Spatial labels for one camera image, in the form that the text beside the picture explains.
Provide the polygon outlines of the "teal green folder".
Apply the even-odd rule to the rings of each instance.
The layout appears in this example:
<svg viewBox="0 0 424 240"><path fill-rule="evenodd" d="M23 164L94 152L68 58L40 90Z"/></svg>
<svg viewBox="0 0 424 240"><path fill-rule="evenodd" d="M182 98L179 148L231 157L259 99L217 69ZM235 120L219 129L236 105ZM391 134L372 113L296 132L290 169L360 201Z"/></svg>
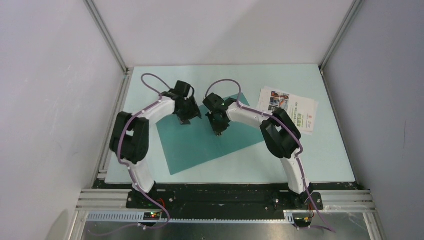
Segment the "teal green folder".
<svg viewBox="0 0 424 240"><path fill-rule="evenodd" d="M202 119L196 117L190 124L181 124L176 115L156 124L171 175L264 141L260 130L240 122L231 122L221 136L216 136L206 116L207 107L202 104L199 110Z"/></svg>

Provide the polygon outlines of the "printed paper file top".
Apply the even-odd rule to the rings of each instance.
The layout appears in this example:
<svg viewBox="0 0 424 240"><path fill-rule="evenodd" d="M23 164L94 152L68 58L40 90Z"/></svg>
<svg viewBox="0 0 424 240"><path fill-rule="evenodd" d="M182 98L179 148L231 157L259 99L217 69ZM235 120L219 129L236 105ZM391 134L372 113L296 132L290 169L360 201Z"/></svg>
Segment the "printed paper file top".
<svg viewBox="0 0 424 240"><path fill-rule="evenodd" d="M314 99L266 86L260 90L257 108L268 113L278 109L285 110L298 130L311 136L314 132L318 105L319 102Z"/></svg>

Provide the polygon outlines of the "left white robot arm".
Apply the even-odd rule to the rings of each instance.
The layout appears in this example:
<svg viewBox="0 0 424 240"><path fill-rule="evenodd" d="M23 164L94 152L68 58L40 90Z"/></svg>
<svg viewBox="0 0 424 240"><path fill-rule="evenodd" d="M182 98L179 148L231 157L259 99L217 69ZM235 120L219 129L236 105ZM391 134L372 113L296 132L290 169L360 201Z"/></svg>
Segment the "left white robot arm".
<svg viewBox="0 0 424 240"><path fill-rule="evenodd" d="M201 117L195 100L195 89L187 82L177 81L174 88L159 94L159 99L137 113L121 111L117 114L109 149L118 162L126 166L133 187L140 192L138 201L145 208L157 204L158 195L146 156L150 146L150 129L167 116L174 115L181 125L189 125Z"/></svg>

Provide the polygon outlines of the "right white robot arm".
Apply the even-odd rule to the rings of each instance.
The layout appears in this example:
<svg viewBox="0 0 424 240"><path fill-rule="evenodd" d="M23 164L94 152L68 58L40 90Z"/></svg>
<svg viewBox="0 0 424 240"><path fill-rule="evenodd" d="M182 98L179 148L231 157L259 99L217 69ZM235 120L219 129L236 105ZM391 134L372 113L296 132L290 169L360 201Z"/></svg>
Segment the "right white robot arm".
<svg viewBox="0 0 424 240"><path fill-rule="evenodd" d="M231 122L259 129L269 152L278 158L288 179L291 204L303 209L311 201L311 182L306 177L300 154L304 148L301 133L284 109L272 113L251 108L237 99L224 100L211 93L204 100L206 116L216 136L220 136Z"/></svg>

